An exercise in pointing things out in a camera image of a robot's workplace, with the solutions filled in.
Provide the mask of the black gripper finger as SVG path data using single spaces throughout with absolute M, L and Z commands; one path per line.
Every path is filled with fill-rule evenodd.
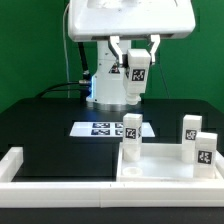
M 110 36 L 108 47 L 112 54 L 116 57 L 117 63 L 122 68 L 128 67 L 128 60 L 127 55 L 122 52 L 121 48 L 119 47 L 120 38 L 118 36 Z
M 160 35 L 154 34 L 148 37 L 148 45 L 150 46 L 149 49 L 149 56 L 150 56 L 150 64 L 154 65 L 156 62 L 156 52 L 160 45 Z

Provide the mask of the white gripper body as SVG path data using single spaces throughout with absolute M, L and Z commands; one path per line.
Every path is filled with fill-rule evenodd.
M 70 0 L 68 35 L 75 41 L 179 39 L 195 28 L 191 0 Z

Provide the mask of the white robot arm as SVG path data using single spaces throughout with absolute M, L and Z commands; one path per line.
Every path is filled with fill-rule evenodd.
M 69 37 L 98 47 L 87 105 L 121 111 L 138 104 L 160 41 L 194 28 L 191 0 L 70 0 Z

